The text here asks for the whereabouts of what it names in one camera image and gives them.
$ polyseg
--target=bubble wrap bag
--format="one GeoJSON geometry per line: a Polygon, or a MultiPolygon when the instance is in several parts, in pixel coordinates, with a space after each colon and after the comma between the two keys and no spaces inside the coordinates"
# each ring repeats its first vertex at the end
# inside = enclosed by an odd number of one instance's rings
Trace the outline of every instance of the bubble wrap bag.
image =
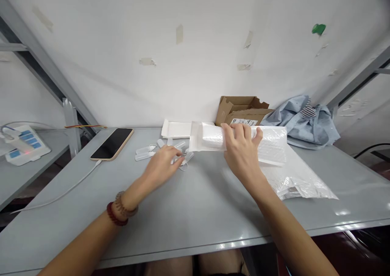
{"type": "Polygon", "coordinates": [[[260,163],[267,181],[281,200],[293,197],[338,199],[288,145],[286,157],[287,162],[283,166],[260,163]]]}
{"type": "MultiPolygon", "coordinates": [[[[256,128],[263,131],[263,139],[258,148],[260,162],[282,166],[286,163],[285,148],[287,147],[287,132],[284,127],[254,126],[252,138],[256,135],[256,128]]],[[[193,122],[190,135],[189,151],[225,151],[223,129],[218,126],[193,122]]]]}

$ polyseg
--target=cardboard box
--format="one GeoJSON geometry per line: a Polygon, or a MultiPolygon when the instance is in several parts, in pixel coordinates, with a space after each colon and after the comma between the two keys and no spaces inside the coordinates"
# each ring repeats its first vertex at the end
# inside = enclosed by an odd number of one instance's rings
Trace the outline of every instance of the cardboard box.
{"type": "Polygon", "coordinates": [[[269,104],[262,102],[255,97],[227,97],[222,96],[219,101],[219,108],[215,125],[222,123],[228,125],[233,123],[243,123],[249,126],[260,125],[266,114],[273,112],[268,109],[269,104]]]}

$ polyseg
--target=smartphone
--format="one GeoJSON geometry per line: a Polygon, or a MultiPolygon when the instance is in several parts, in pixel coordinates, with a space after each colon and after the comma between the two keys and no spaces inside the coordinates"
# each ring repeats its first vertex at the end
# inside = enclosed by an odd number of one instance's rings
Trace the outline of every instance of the smartphone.
{"type": "Polygon", "coordinates": [[[130,128],[118,128],[91,156],[91,160],[114,160],[134,133],[130,128]]]}

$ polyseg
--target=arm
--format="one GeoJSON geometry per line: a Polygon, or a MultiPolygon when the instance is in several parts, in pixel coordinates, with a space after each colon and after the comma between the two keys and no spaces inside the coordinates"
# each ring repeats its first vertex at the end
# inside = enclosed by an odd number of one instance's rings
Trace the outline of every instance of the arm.
{"type": "MultiPolygon", "coordinates": [[[[122,195],[122,204],[127,210],[134,210],[148,194],[165,183],[175,173],[184,160],[184,157],[181,157],[171,165],[171,160],[176,155],[179,156],[182,153],[173,146],[164,145],[151,158],[142,176],[122,195]]],[[[112,210],[117,219],[126,220],[126,217],[123,217],[114,205],[112,210]]],[[[98,261],[120,229],[121,227],[111,221],[107,211],[104,211],[38,275],[85,276],[92,274],[98,261]]]]}
{"type": "Polygon", "coordinates": [[[256,201],[267,220],[272,238],[287,261],[298,275],[338,275],[329,260],[313,242],[292,213],[279,199],[260,170],[257,148],[262,132],[257,128],[251,138],[247,125],[222,124],[225,132],[225,159],[235,176],[241,181],[256,201]]]}

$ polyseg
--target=orange wire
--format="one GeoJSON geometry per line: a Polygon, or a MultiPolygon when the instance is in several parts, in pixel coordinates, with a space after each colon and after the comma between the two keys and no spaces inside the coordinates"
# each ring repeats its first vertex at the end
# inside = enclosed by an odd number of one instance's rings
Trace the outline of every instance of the orange wire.
{"type": "Polygon", "coordinates": [[[102,127],[102,128],[106,128],[106,126],[102,126],[102,125],[73,125],[73,126],[65,126],[66,129],[68,128],[83,128],[83,127],[102,127]]]}

